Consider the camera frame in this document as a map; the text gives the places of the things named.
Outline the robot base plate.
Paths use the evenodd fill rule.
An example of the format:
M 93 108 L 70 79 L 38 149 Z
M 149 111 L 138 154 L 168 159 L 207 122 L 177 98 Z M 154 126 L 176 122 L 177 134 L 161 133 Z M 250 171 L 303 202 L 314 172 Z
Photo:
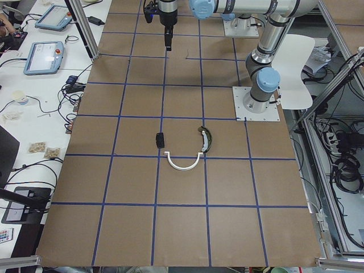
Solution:
M 249 86 L 234 86 L 232 90 L 236 120 L 258 122 L 280 121 L 278 107 L 273 94 L 271 94 L 269 101 L 258 102 L 251 97 L 251 87 Z
M 231 38 L 258 38 L 258 24 L 251 14 L 222 14 L 224 33 Z

